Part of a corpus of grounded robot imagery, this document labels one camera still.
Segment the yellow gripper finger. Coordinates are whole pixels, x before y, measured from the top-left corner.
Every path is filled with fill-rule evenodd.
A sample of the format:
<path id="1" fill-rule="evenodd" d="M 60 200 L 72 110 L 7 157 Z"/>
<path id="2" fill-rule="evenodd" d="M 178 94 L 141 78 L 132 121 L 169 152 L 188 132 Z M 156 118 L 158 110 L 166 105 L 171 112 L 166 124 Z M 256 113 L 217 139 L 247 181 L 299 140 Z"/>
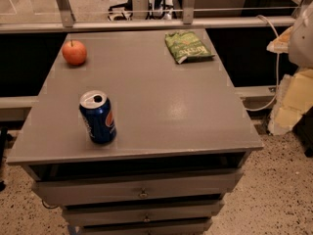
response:
<path id="1" fill-rule="evenodd" d="M 276 54 L 288 53 L 290 46 L 292 26 L 287 28 L 282 34 L 271 41 L 266 50 Z"/>
<path id="2" fill-rule="evenodd" d="M 268 130 L 272 135 L 284 135 L 292 131 L 312 107 L 313 70 L 301 68 L 293 76 L 285 75 L 270 114 Z"/>

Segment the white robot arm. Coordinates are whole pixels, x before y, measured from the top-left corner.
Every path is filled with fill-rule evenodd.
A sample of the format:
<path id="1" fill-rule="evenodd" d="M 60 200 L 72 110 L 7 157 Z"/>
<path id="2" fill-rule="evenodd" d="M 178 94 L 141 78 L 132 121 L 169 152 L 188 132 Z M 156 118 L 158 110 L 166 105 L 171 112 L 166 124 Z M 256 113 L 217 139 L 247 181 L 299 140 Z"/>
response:
<path id="1" fill-rule="evenodd" d="M 294 75 L 285 75 L 281 80 L 268 123 L 271 134 L 283 135 L 313 107 L 313 2 L 293 26 L 268 44 L 267 50 L 287 53 L 289 61 L 298 66 Z"/>

